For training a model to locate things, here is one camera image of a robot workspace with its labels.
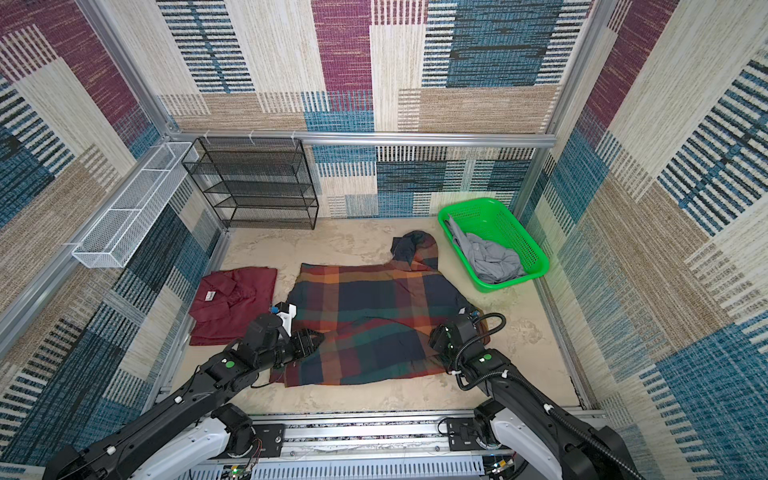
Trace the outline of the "multicolour plaid long sleeve shirt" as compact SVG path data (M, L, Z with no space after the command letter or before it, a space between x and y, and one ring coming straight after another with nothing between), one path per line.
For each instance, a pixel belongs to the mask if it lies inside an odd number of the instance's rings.
M431 332L478 308L438 269L438 244L416 230L394 238L383 264L302 264L287 301L296 329L323 334L309 357L273 370L286 387L361 385L444 372Z

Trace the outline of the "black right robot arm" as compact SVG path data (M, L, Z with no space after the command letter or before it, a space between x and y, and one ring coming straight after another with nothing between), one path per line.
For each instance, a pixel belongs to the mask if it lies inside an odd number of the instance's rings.
M485 341L507 324L501 313L460 314L432 330L429 347L462 391L488 400L475 409L481 441L508 447L547 479L641 479L623 438L566 411Z

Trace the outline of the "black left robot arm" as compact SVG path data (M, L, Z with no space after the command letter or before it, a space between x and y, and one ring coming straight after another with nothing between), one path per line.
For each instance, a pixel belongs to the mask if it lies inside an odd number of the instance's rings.
M127 479L152 455L205 415L252 386L261 372L313 354L324 335L310 329L289 334L273 313L252 321L244 337L210 357L192 376L136 420L81 451L60 450L45 467L45 479Z

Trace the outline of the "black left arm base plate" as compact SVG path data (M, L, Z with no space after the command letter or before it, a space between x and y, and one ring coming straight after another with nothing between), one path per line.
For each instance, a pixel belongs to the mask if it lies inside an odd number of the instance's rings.
M277 458L281 455L286 425L256 424L236 427L225 444L225 450L210 461L246 463L257 458Z

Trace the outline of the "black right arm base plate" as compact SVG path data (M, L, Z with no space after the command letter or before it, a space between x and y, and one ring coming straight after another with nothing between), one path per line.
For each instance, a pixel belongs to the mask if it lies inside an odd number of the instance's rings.
M438 431L447 437L451 451L497 450L500 444L490 426L476 418L447 417Z

